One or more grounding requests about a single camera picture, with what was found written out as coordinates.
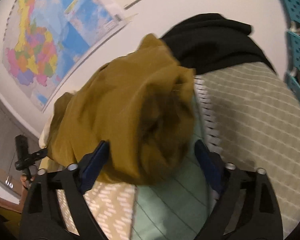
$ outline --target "beige fabric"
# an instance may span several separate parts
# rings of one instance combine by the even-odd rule
[[[84,199],[108,239],[130,239],[135,193],[133,185],[98,181],[85,193]],[[64,190],[57,190],[57,195],[67,230],[78,235]]]
[[[242,169],[263,167],[273,184],[286,237],[300,221],[300,105],[263,63],[202,76],[223,152]]]
[[[77,91],[72,90],[72,91],[70,91],[68,93],[74,95],[74,94],[77,93]],[[45,125],[43,127],[42,133],[40,135],[40,138],[39,138],[39,147],[41,149],[47,147],[48,136],[49,136],[49,131],[50,131],[50,126],[51,126],[51,122],[52,122],[52,119],[53,119],[53,115],[54,115],[54,113],[52,113],[52,115],[50,115],[50,117],[48,118],[47,122],[45,123]]]

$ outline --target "black cloth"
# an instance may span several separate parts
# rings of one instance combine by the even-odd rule
[[[162,40],[181,65],[195,68],[196,74],[259,61],[274,71],[263,51],[250,39],[250,33],[250,25],[210,13],[175,25]]]

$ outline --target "hand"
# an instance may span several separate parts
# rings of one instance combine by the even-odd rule
[[[22,189],[29,188],[29,181],[27,180],[27,176],[26,176],[26,175],[22,174],[22,175],[20,176],[20,180],[21,180],[21,183],[22,183],[22,185],[23,185]]]
[[[20,199],[20,202],[19,202],[19,206],[22,210],[23,206],[25,204],[25,201],[26,201],[26,197],[28,195],[27,188],[29,188],[29,181],[27,180],[27,176],[24,175],[24,174],[20,176],[20,180],[21,180],[21,183],[22,183],[23,187],[21,189],[21,199]]]

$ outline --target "white wall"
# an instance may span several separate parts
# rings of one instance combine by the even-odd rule
[[[0,198],[3,198],[7,201],[13,202],[15,204],[19,204],[19,198],[16,197],[16,195],[13,195],[11,192],[9,192],[4,185],[0,184]]]
[[[160,37],[173,25],[196,14],[220,13],[253,25],[252,38],[264,50],[281,78],[287,68],[287,26],[279,0],[141,0],[125,11],[126,16],[135,15],[133,21],[91,55],[64,83],[45,113],[41,113],[21,92],[1,63],[2,38],[13,2],[0,2],[0,98],[36,136],[52,113],[53,103],[64,92],[79,89],[104,63],[134,51],[147,33]]]

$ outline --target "light green fabric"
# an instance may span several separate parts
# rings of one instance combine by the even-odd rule
[[[209,214],[209,190],[194,156],[194,143],[203,139],[198,108],[190,150],[181,168],[155,186],[138,186],[132,240],[193,240]]]

